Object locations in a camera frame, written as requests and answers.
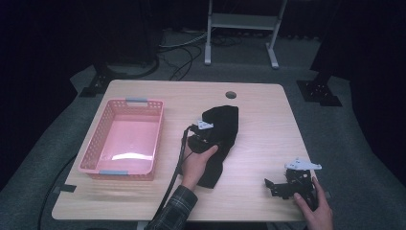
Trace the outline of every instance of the hand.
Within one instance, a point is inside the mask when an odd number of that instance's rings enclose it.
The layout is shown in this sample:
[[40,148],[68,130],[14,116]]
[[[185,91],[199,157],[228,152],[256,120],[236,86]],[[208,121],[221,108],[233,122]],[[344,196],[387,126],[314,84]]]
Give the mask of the hand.
[[189,148],[188,144],[185,146],[182,164],[183,186],[194,191],[197,182],[199,182],[200,177],[202,177],[206,169],[207,161],[217,152],[217,150],[218,146],[212,146],[202,153],[194,153]]
[[293,195],[296,204],[304,213],[304,218],[309,230],[332,230],[332,210],[328,206],[325,191],[315,177],[313,177],[313,184],[316,187],[319,207],[314,212],[311,211],[305,200],[299,194]]

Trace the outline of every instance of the wooden table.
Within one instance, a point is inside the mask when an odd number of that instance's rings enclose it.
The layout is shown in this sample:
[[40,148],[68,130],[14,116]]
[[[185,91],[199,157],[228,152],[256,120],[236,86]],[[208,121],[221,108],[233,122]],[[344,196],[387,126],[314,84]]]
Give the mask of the wooden table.
[[[233,91],[235,99],[225,94]],[[164,124],[153,181],[93,180],[78,164],[110,98],[139,97],[164,101]],[[202,112],[221,105],[239,107],[235,145],[223,163],[214,189],[197,187],[199,200],[189,220],[296,221],[303,215],[293,199],[272,197],[264,178],[285,183],[284,164],[308,159],[301,133],[283,88],[277,84],[113,80],[101,101],[52,215],[55,219],[150,220],[176,166],[183,131]],[[180,183],[178,176],[174,189]]]

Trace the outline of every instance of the black cloth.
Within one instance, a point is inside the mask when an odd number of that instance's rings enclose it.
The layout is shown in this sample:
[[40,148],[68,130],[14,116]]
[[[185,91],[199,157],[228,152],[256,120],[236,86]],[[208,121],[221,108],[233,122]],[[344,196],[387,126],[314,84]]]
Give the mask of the black cloth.
[[202,119],[205,123],[214,124],[205,140],[212,145],[217,144],[219,148],[207,162],[206,170],[197,185],[212,189],[223,173],[223,161],[237,138],[238,107],[230,105],[214,107],[205,111]]

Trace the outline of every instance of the stand leg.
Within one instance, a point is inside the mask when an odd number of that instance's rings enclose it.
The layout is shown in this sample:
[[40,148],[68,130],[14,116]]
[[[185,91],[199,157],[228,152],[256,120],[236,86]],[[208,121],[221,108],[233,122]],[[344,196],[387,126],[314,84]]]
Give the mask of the stand leg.
[[282,1],[281,9],[278,15],[278,20],[275,23],[274,31],[272,32],[272,38],[270,43],[266,43],[266,50],[268,51],[268,56],[271,59],[271,65],[273,69],[279,69],[279,64],[277,57],[275,56],[274,45],[278,36],[278,31],[282,23],[284,9],[286,8],[287,0]]
[[212,7],[213,7],[213,0],[209,1],[209,12],[207,17],[207,41],[204,51],[204,63],[206,65],[212,64],[212,45],[211,45],[211,38],[212,38]]

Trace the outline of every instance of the plaid sleeve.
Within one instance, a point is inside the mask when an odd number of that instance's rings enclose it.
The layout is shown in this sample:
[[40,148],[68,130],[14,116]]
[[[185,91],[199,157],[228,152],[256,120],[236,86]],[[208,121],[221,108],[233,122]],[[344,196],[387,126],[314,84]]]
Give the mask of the plaid sleeve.
[[169,199],[167,206],[162,210],[161,214],[153,219],[152,222],[147,225],[145,230],[183,229],[185,227],[186,219],[191,213],[196,202],[197,196],[186,187],[179,185],[172,197]]

